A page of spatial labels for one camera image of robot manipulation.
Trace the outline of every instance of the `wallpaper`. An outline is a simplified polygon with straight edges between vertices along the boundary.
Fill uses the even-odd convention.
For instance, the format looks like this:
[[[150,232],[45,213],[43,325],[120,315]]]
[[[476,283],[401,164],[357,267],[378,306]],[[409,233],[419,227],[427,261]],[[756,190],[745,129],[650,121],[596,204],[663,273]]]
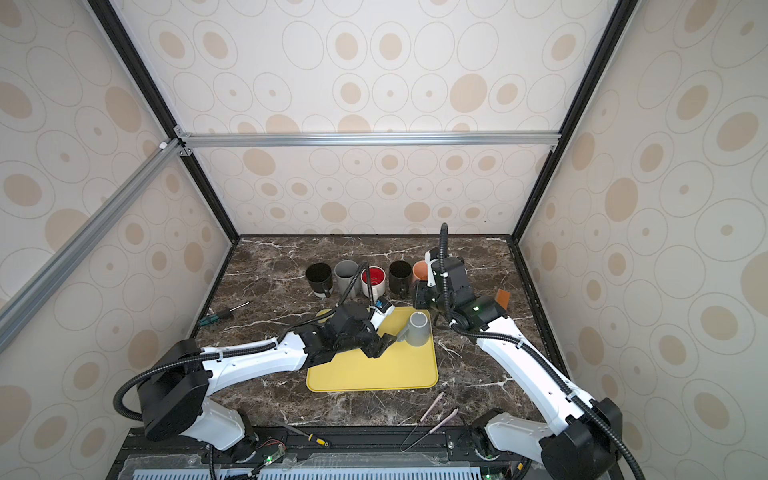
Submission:
[[[165,136],[71,0],[0,0],[0,308]]]
[[[106,476],[135,426],[114,393],[188,337],[230,247],[184,172],[172,161],[0,354],[2,480]]]
[[[240,234],[510,233],[549,146],[196,152]]]
[[[113,0],[184,130],[559,130],[615,1]]]
[[[767,46],[768,2],[648,2],[522,241],[646,478],[768,472]]]

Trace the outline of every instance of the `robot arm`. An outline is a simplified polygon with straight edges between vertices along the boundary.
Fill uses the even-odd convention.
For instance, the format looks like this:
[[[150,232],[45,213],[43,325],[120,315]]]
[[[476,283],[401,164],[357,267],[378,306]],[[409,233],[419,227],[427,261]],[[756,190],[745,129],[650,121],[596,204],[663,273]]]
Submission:
[[[189,436],[244,462],[253,455],[257,441],[248,418],[208,397],[244,380],[330,362],[347,350],[360,348],[368,357],[377,358],[396,340],[376,332],[394,310],[380,297],[370,309],[358,303],[339,305],[322,323],[300,324],[282,339],[203,349],[193,339],[178,342],[156,367],[187,363],[162,369],[138,384],[144,435],[151,441]],[[238,354],[244,350],[254,353]],[[194,362],[198,355],[205,360]]]
[[[475,295],[464,260],[447,255],[446,224],[440,237],[440,247],[425,255],[428,279],[417,286],[414,307],[437,310],[454,331],[476,339],[545,419],[540,423],[500,410],[489,412],[473,424],[478,454],[489,458],[500,451],[515,452],[543,463],[556,480],[597,478],[623,455],[636,477],[643,478],[621,441],[619,408],[610,399],[597,402],[578,388],[533,347],[491,297]]]

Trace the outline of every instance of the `red and white mug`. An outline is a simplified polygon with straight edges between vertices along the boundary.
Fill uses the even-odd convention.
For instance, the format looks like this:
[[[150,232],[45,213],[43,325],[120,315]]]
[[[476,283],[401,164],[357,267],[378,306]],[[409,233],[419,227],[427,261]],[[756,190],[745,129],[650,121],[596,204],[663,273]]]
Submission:
[[[371,270],[371,288],[373,290],[373,301],[377,301],[379,296],[386,292],[386,273],[384,269],[378,266],[370,267]],[[362,272],[362,294],[368,296],[368,275],[366,271]]]

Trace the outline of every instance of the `screwdriver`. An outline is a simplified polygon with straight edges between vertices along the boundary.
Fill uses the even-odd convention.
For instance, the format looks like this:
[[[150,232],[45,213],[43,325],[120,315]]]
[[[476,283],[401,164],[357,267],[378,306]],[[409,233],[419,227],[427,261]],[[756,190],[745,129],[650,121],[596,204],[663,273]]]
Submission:
[[[296,427],[294,427],[292,425],[288,425],[287,423],[283,423],[283,422],[277,422],[277,423],[279,423],[281,426],[289,429],[291,432],[298,433],[299,435],[304,435],[306,437],[306,439],[309,440],[310,442],[314,440],[315,442],[321,444],[324,447],[330,447],[331,446],[331,444],[329,442],[326,442],[325,440],[323,440],[323,439],[321,439],[319,437],[316,437],[314,433],[302,432],[298,428],[296,428]]]
[[[219,320],[232,318],[234,315],[232,312],[235,310],[242,308],[246,306],[250,301],[243,303],[242,305],[238,305],[234,308],[230,308],[228,310],[221,310],[220,312],[213,313],[211,315],[204,316],[200,320],[197,321],[197,323],[200,326],[206,326],[206,325],[213,325],[214,323],[218,322]]]

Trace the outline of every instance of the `mug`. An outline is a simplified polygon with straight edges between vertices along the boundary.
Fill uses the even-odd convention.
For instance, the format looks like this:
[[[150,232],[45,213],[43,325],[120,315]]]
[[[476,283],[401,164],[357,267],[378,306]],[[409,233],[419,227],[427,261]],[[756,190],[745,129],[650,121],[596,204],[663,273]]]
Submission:
[[[372,266],[370,267],[371,270],[371,288],[373,289],[373,301],[377,301],[379,299],[380,295],[383,295],[386,291],[386,273],[384,273],[384,270],[379,266]],[[362,272],[362,284],[360,287],[362,288],[362,294],[365,296],[368,296],[368,275],[366,275],[366,271],[364,270]]]
[[[432,329],[429,328],[429,319],[423,312],[411,313],[406,327],[397,334],[397,341],[405,340],[410,346],[422,346],[429,340],[429,334]]]
[[[333,275],[328,263],[313,263],[308,266],[304,276],[310,283],[312,292],[319,298],[328,298],[333,291]]]
[[[339,295],[343,295],[349,282],[352,281],[352,277],[357,273],[357,262],[342,260],[333,267],[333,273],[336,275],[336,285],[339,286]],[[359,292],[360,277],[358,276],[355,285],[349,291],[349,298],[355,298]]]
[[[427,280],[427,262],[420,260],[413,264],[413,275],[411,275],[411,284],[419,280]]]
[[[411,264],[397,260],[389,264],[389,291],[397,295],[407,295],[411,283]]]

